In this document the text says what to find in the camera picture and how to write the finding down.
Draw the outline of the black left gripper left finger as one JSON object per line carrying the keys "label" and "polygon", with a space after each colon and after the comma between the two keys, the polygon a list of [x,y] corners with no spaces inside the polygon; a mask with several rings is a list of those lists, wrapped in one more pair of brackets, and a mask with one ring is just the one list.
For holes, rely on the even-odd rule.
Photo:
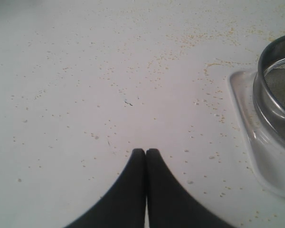
{"label": "black left gripper left finger", "polygon": [[146,167],[143,149],[134,149],[108,192],[68,228],[143,228]]}

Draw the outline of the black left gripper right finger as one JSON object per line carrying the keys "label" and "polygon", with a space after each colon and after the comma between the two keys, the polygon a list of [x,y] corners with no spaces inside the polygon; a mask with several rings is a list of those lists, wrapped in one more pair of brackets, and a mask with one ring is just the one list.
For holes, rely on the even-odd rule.
{"label": "black left gripper right finger", "polygon": [[147,205],[151,228],[230,228],[175,179],[159,150],[146,152]]}

